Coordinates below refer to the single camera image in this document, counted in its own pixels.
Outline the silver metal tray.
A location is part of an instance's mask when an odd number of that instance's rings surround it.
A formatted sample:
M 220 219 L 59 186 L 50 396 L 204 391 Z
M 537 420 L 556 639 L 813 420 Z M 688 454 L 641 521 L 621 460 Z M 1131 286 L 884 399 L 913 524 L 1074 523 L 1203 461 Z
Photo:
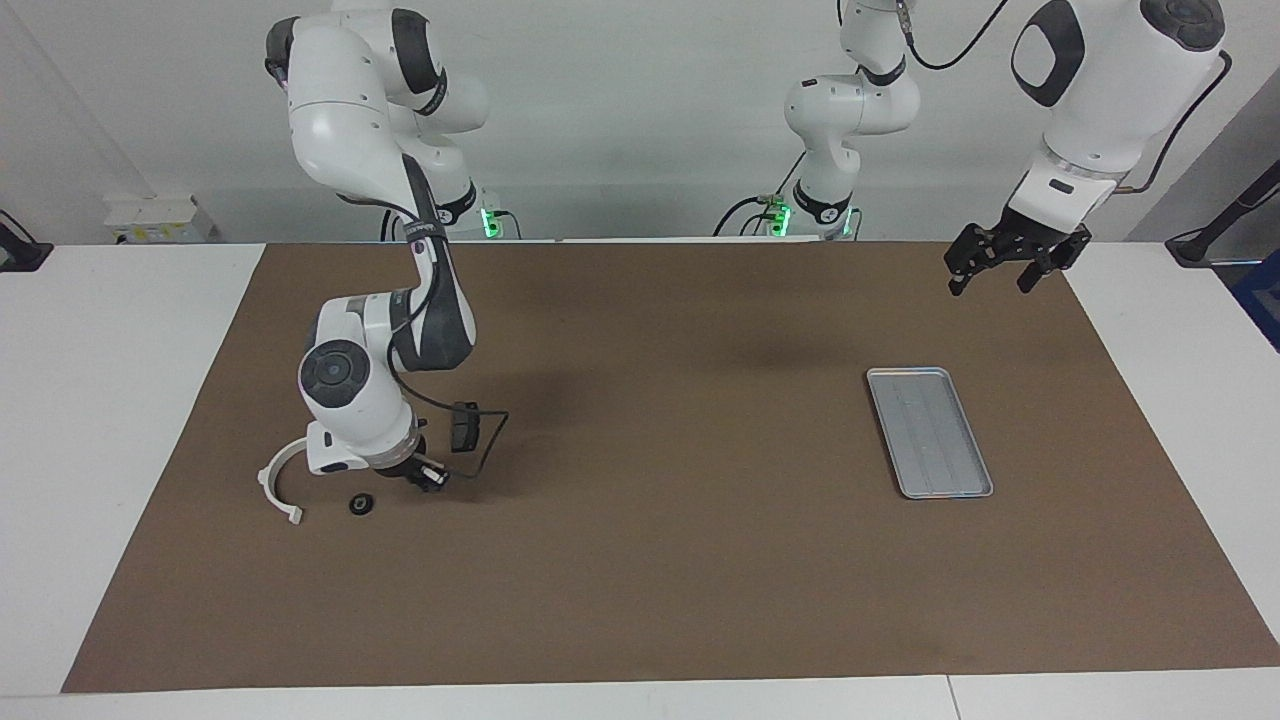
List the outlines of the silver metal tray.
M 942 366 L 882 366 L 865 374 L 899 492 L 909 500 L 986 498 L 988 468 Z

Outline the black slanted stand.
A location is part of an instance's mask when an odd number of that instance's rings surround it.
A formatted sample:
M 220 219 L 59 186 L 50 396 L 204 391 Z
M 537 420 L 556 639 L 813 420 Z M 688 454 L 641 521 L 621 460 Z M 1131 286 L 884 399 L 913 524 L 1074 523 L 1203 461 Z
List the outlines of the black slanted stand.
M 1175 263 L 1184 268 L 1210 266 L 1210 249 L 1236 222 L 1262 208 L 1280 193 L 1280 159 L 1260 174 L 1207 225 L 1188 231 L 1165 242 Z

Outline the brown table mat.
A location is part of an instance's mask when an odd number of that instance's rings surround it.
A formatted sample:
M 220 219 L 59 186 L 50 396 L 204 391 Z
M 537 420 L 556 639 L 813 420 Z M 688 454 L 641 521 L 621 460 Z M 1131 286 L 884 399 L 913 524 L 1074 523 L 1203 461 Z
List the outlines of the brown table mat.
M 1061 275 L 947 290 L 932 243 L 462 245 L 511 419 L 480 478 L 280 492 L 329 299 L 404 250 L 278 245 L 64 683 L 72 693 L 1280 666 Z M 942 366 L 995 492 L 905 498 L 865 374 Z M 372 495 L 353 516 L 349 500 Z

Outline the blue box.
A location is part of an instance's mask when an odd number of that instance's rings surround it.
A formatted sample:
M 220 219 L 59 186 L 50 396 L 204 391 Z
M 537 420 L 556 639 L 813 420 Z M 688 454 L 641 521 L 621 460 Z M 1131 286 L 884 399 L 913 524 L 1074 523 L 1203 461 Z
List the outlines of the blue box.
M 1230 292 L 1260 333 L 1280 354 L 1280 249 L 1252 266 L 1231 286 Z

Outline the white power box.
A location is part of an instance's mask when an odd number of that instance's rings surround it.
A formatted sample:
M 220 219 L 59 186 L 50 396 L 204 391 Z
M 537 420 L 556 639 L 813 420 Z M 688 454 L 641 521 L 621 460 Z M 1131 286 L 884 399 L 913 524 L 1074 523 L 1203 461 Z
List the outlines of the white power box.
M 211 243 L 220 240 L 212 218 L 189 195 L 111 201 L 102 225 L 116 243 Z

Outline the black stand foot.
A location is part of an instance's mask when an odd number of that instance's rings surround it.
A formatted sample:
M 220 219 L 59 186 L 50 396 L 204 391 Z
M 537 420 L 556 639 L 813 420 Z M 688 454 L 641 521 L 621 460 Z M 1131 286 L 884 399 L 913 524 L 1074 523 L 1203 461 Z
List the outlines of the black stand foot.
M 0 209 L 0 273 L 36 272 L 52 250 L 52 243 L 36 240 L 9 211 Z

